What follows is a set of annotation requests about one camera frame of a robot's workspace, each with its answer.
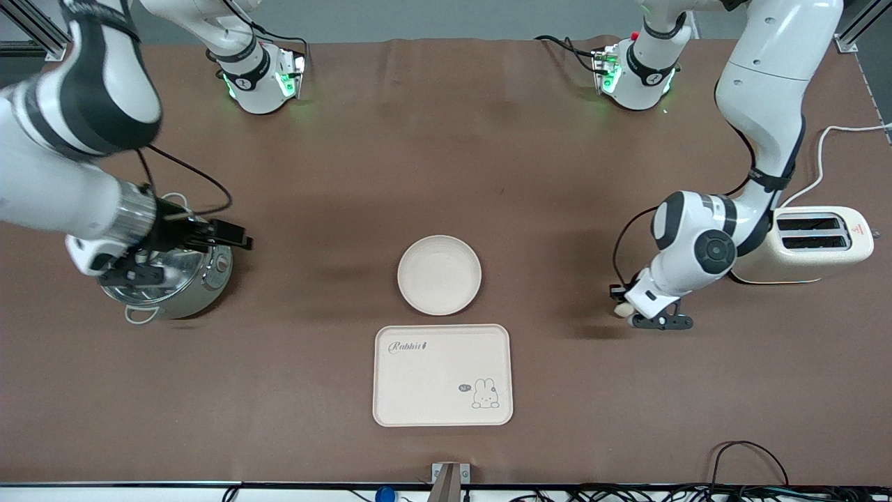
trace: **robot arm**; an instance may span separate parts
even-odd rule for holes
[[[150,13],[201,40],[223,69],[231,95],[248,113],[271,113],[297,97],[303,56],[262,43],[234,9],[252,11],[260,0],[141,0]]]
[[[0,91],[0,220],[69,234],[75,265],[93,276],[138,249],[249,247],[244,229],[183,218],[184,208],[96,166],[150,144],[161,103],[127,0],[64,0],[62,12],[74,41],[70,57]]]
[[[658,207],[651,233],[660,252],[625,293],[640,316],[659,319],[762,243],[802,143],[805,88],[841,13],[842,0],[750,0],[747,27],[718,81],[715,102],[751,139],[756,167],[739,197],[682,191]]]

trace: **brown table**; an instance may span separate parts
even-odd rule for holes
[[[731,47],[692,42],[672,93],[631,113],[538,42],[313,46],[304,99],[269,116],[235,106],[201,47],[146,47],[165,109],[157,145],[231,188],[225,218],[256,249],[236,253],[207,314],[134,327],[61,235],[4,225],[0,479],[414,481],[455,459],[485,482],[702,481],[717,443],[751,439],[795,483],[889,483],[885,239],[814,285],[722,280],[692,294],[691,331],[630,330],[610,313],[623,224],[676,189],[725,191],[747,171],[712,98]],[[827,55],[805,115],[792,189],[814,176],[818,129],[877,123],[852,55]],[[892,233],[882,134],[837,135],[827,150],[826,180],[802,202],[851,205]],[[219,201],[149,155],[161,191]],[[133,154],[103,166],[142,177]],[[656,251],[646,228],[625,243],[629,274]],[[442,319],[395,285],[402,251],[434,233],[474,247],[485,277]],[[377,425],[376,332],[457,322],[510,332],[511,422]],[[725,459],[720,481],[778,480],[752,453]]]

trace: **metal frame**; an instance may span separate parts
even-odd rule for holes
[[[839,33],[833,36],[837,50],[841,54],[856,53],[858,46],[855,41],[867,30],[885,11],[892,7],[892,0],[871,0]]]
[[[46,50],[47,61],[61,61],[71,42],[68,33],[57,27],[30,0],[0,0],[0,11],[32,40]]]

